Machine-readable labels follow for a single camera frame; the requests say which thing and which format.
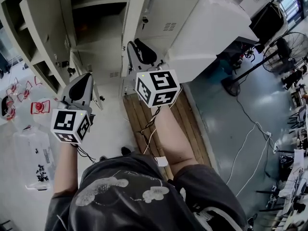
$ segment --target printed graphic on shirt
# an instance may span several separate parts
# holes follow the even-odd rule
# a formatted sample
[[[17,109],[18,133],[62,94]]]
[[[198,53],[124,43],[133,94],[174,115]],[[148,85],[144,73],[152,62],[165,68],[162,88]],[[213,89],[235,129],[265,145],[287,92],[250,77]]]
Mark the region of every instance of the printed graphic on shirt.
[[[86,206],[91,204],[94,201],[96,195],[105,193],[111,186],[127,187],[127,185],[127,179],[118,180],[116,177],[98,179],[78,194],[76,205]]]
[[[85,189],[83,189],[78,195],[76,199],[76,205],[77,206],[87,206],[90,204],[98,204],[98,205],[105,205],[104,203],[100,203],[99,199],[95,199],[95,197],[99,194],[107,194],[107,191],[111,187],[120,187],[120,188],[126,188],[129,186],[129,181],[127,179],[117,179],[115,175],[119,173],[121,170],[116,172],[112,177],[109,178],[102,178],[94,181],[89,186],[87,186]],[[141,191],[140,196],[137,194],[137,198],[134,196],[129,196],[129,190],[124,190],[125,193],[122,193],[121,197],[128,196],[133,201],[141,201],[145,202],[147,204],[151,203],[152,200],[163,200],[164,195],[169,193],[169,188],[164,187],[163,183],[160,179],[149,177],[143,174],[138,174],[136,172],[132,171],[125,171],[126,174],[135,176],[135,177],[145,177],[148,178],[151,182],[155,184],[155,182],[159,182],[158,186],[151,186],[149,190]]]

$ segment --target wooden floor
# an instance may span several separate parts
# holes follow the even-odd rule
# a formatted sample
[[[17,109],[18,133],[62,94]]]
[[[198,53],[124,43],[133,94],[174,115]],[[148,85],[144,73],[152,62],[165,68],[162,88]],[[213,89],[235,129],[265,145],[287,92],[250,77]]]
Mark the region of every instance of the wooden floor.
[[[123,102],[140,153],[143,153],[146,148],[146,142],[143,136],[138,133],[138,131],[142,130],[153,117],[151,110],[146,106],[143,101],[139,101],[137,94],[125,96],[123,98]],[[188,138],[192,146],[194,156],[198,163],[210,166],[210,161],[206,152],[203,139],[201,137],[200,130],[198,128],[196,119],[192,113],[192,109],[188,103],[184,91],[182,91],[178,96],[178,99],[175,105],[173,105],[173,107],[171,108],[171,111],[176,118],[178,124],[182,128],[184,134]],[[155,125],[146,129],[144,131],[144,135],[149,139],[151,133],[154,130]],[[150,141],[150,148],[154,156],[164,156],[164,151],[156,132],[153,134],[153,138]],[[173,175],[169,166],[165,167],[165,170],[162,170],[162,174],[167,179],[173,179]]]

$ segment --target forearm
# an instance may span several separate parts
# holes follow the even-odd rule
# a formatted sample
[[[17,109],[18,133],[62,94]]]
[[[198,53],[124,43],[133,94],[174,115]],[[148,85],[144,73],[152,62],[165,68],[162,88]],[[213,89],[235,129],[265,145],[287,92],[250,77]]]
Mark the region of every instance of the forearm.
[[[62,143],[53,191],[54,193],[74,192],[77,188],[77,148],[69,143]]]
[[[198,164],[188,139],[168,106],[161,107],[155,126],[174,175],[184,166]]]

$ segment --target power strip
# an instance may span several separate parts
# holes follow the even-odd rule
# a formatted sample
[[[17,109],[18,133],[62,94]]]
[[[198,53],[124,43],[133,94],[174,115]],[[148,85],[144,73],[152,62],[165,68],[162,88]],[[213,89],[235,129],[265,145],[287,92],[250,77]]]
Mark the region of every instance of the power strip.
[[[276,154],[277,151],[278,151],[278,141],[274,143],[273,154]]]

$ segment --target fan base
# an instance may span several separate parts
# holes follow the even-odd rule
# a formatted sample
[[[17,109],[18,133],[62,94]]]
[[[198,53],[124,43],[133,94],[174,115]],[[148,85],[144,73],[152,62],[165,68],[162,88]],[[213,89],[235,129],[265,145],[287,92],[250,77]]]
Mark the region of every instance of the fan base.
[[[233,82],[232,76],[229,76],[229,77],[223,79],[221,81],[221,84],[222,84],[223,88],[226,90],[226,92],[233,97],[236,97],[241,92],[239,82],[238,81]]]

